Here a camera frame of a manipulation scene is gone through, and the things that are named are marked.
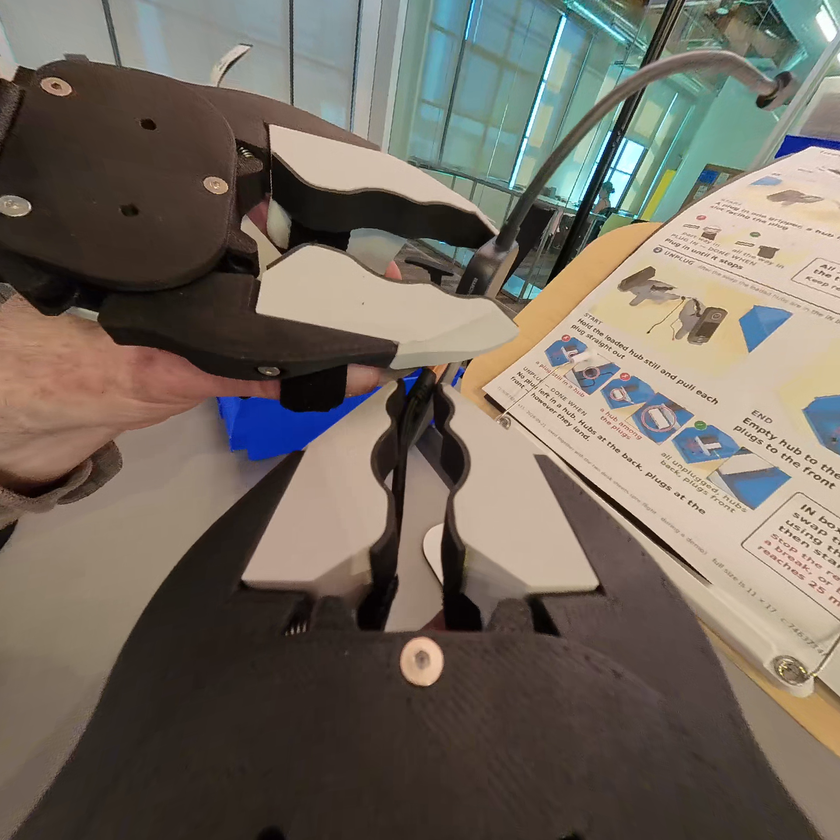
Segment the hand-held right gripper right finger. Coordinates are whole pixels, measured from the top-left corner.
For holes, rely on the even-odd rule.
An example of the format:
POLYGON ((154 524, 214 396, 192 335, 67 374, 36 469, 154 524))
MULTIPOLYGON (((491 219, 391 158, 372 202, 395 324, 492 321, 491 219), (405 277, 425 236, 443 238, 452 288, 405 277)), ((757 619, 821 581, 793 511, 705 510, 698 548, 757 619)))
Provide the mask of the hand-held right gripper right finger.
POLYGON ((551 458, 451 385, 437 387, 452 484, 440 543, 444 620, 479 631, 501 601, 593 592, 595 572, 550 483, 551 458))

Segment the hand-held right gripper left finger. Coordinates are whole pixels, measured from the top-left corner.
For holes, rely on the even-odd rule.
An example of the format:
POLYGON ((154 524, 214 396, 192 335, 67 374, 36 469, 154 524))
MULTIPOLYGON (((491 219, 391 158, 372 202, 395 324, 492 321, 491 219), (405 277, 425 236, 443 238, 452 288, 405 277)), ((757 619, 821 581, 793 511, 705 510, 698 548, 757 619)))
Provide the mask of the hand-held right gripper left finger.
POLYGON ((361 629, 385 627, 400 536, 387 481, 402 384, 384 385, 305 448, 243 575, 251 587, 336 596, 361 629))

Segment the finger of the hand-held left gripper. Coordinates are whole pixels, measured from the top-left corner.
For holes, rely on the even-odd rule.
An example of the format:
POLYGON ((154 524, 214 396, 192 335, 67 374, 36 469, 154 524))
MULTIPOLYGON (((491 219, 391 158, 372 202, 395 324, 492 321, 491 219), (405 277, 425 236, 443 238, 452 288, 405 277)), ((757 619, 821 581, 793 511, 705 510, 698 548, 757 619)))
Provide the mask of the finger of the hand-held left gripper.
POLYGON ((381 230, 477 249, 498 228, 475 204, 387 153, 269 126, 271 193, 290 218, 340 234, 381 230))
POLYGON ((460 363, 514 340, 518 325, 486 297, 378 276, 343 251, 301 245, 260 281, 258 314, 396 344, 394 370, 460 363))

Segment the blue plastic bin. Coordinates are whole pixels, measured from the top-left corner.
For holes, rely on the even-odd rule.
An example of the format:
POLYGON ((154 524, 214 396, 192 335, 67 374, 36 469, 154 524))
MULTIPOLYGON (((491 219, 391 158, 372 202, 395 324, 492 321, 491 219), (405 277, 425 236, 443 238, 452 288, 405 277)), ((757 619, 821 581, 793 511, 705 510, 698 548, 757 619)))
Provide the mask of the blue plastic bin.
POLYGON ((323 435, 340 443, 372 441, 372 432, 398 425, 375 392, 347 397, 325 413, 295 413, 277 401, 256 397, 218 397, 217 407, 230 451, 245 451, 250 460, 304 450, 323 435))

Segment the slim black usb hub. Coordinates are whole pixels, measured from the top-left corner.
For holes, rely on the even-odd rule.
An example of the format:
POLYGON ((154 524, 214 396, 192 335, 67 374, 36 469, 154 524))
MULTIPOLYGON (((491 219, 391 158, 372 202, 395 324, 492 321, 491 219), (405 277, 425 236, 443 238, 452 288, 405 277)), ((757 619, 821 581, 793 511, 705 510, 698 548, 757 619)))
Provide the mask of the slim black usb hub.
POLYGON ((516 261, 518 242, 500 235, 480 246, 465 267, 455 294, 460 297, 493 298, 516 261))

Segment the person's left forearm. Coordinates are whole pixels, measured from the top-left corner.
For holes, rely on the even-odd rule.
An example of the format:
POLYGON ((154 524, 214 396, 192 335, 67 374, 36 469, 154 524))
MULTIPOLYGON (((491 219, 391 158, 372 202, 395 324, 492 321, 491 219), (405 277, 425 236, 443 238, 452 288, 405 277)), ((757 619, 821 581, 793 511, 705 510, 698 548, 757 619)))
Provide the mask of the person's left forearm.
POLYGON ((2 478, 1 531, 4 535, 28 514, 49 512, 91 496, 121 470, 123 459, 114 442, 100 447, 89 458, 61 476, 47 482, 26 483, 22 479, 2 478))

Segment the person's left hand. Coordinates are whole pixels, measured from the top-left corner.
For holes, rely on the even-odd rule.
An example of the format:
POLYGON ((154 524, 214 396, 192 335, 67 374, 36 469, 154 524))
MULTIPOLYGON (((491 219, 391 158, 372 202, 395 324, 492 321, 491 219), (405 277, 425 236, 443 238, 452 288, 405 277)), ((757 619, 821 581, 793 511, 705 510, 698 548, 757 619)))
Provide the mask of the person's left hand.
POLYGON ((122 346, 94 322, 49 317, 18 295, 1 310, 1 478, 60 478, 117 436, 219 396, 277 399, 278 381, 207 374, 122 346))

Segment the white stand base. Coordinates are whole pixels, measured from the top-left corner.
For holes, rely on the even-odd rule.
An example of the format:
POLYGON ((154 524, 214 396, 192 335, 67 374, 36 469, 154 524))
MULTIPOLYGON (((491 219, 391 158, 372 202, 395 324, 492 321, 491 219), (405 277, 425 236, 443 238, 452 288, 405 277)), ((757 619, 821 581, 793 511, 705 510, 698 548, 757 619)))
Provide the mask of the white stand base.
POLYGON ((430 528, 423 537, 423 556, 443 591, 456 578, 457 550, 454 534, 446 521, 430 528))

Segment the white desk lamp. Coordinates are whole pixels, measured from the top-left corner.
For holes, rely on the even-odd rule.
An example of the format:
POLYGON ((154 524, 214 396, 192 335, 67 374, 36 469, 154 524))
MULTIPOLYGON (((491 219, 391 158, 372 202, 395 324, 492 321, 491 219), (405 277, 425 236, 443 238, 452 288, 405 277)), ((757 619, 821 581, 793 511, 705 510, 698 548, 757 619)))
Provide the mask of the white desk lamp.
POLYGON ((252 50, 253 45, 250 43, 238 43, 228 51, 226 51, 213 65, 209 75, 208 85, 212 88, 219 88, 226 75, 233 67, 239 63, 252 50))

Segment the instruction sheet on stand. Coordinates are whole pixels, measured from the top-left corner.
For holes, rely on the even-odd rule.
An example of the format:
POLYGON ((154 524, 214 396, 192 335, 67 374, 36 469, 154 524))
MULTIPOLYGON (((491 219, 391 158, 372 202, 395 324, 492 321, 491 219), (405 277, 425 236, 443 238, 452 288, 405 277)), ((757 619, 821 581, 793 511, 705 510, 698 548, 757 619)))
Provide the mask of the instruction sheet on stand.
MULTIPOLYGON (((501 415, 501 409, 489 402, 485 386, 557 327, 624 259, 650 239, 661 227, 661 223, 653 222, 630 224, 613 230, 598 238, 593 244, 586 246, 534 300, 520 310, 514 318, 519 328, 517 338, 499 349, 482 354, 469 363, 460 386, 464 397, 496 421, 501 415)), ((647 534, 615 509, 609 500, 599 496, 595 489, 589 487, 571 467, 567 466, 553 451, 542 445, 530 432, 526 430, 521 432, 525 438, 557 461, 563 471, 583 488, 591 499, 641 543, 671 582, 678 586, 691 606, 696 605, 695 595, 702 595, 706 599, 712 597, 711 588, 700 583, 694 572, 679 561, 675 554, 669 549, 658 546, 647 534)), ((752 691, 761 690, 776 707, 773 713, 773 732, 780 732, 781 720, 789 718, 831 753, 839 754, 839 706, 836 694, 824 686, 818 686, 808 697, 794 697, 777 679, 769 677, 762 667, 755 667, 751 656, 743 657, 741 644, 731 647, 728 644, 729 632, 725 632, 724 637, 715 633, 718 628, 718 619, 714 618, 712 625, 709 626, 705 622, 704 612, 699 612, 696 616, 703 632, 724 665, 734 689, 744 688, 749 679, 754 686, 752 691)))

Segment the printed instruction sheet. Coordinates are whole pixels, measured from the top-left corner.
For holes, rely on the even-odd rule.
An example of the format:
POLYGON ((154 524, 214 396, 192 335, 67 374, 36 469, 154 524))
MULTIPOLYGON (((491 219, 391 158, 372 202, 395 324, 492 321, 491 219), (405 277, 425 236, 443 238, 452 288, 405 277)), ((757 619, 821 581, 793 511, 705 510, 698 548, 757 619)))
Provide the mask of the printed instruction sheet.
POLYGON ((701 198, 484 388, 806 669, 838 639, 838 150, 701 198))

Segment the black pole stand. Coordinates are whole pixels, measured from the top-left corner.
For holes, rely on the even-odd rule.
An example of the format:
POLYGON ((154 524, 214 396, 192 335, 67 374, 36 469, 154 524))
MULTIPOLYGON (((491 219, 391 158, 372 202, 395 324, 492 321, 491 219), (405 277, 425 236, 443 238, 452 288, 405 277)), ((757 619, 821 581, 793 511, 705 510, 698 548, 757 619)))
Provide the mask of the black pole stand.
MULTIPOLYGON (((640 69, 657 61, 663 55, 668 40, 677 25, 679 14, 682 12, 685 4, 685 1, 667 1, 640 63, 640 69)), ((590 183, 583 194, 579 209, 574 216, 570 231, 549 273, 547 285, 571 262, 572 258, 578 252, 579 247, 583 244, 585 233, 589 226, 589 219, 606 180, 606 175, 616 158, 621 142, 625 139, 627 128, 634 117, 643 94, 644 88, 641 88, 633 96, 628 97, 618 112, 611 132, 607 136, 605 148, 598 159, 590 183)))

